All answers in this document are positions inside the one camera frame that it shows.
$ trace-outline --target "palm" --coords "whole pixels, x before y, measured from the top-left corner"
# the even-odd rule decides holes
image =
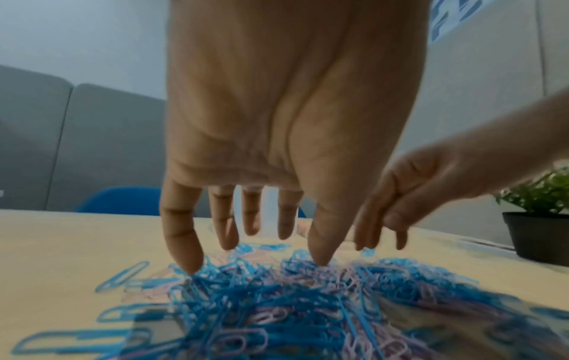
[[[188,220],[200,189],[209,187],[216,232],[231,249],[236,184],[245,186],[251,234],[262,186],[281,188],[282,238],[293,230],[303,192],[313,198],[309,247],[318,263],[328,262],[417,91],[427,1],[423,9],[396,1],[262,3],[173,3],[162,215],[172,255],[191,272],[203,257]],[[386,9],[408,13],[393,35],[377,25],[391,16]]]

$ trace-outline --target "pile of paper clips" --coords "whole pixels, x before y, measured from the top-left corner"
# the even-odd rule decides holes
[[[401,331],[392,325],[382,309],[395,302],[492,319],[498,325],[490,327],[487,336],[515,348],[518,358],[565,359],[568,354],[562,334],[504,306],[502,300],[511,297],[482,291],[472,280],[409,259],[317,267],[307,251],[297,250],[278,269],[241,258],[224,266],[206,259],[193,276],[177,267],[176,273],[183,274],[184,281],[169,287],[171,302],[160,305],[162,311],[138,314],[137,319],[181,319],[183,336],[157,343],[144,327],[130,332],[84,330],[75,336],[124,336],[122,343],[101,345],[96,351],[91,348],[99,353],[97,360],[445,358],[435,350],[440,344],[433,340],[433,329]],[[167,279],[160,281],[152,286],[163,286]],[[103,285],[102,289],[111,286]],[[132,321],[136,309],[151,306],[122,305],[103,312],[98,320]],[[12,353],[41,353],[38,348],[26,348],[26,342],[40,335],[46,334],[22,340]]]

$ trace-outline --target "green leaves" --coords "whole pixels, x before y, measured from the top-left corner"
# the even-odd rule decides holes
[[[569,167],[502,190],[494,197],[498,204],[503,200],[536,215],[558,214],[569,210]]]

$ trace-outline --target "gray sofa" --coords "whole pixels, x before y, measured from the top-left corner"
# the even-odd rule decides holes
[[[429,46],[395,155],[486,122],[569,84],[566,0],[496,0]],[[0,66],[0,208],[73,211],[111,186],[159,186],[164,101]],[[314,204],[302,204],[308,216]],[[490,197],[420,226],[509,243]],[[198,216],[209,216],[204,194]]]

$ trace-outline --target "potted plant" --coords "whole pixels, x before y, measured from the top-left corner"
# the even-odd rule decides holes
[[[505,212],[516,253],[525,259],[569,266],[569,167],[495,195],[525,212]]]

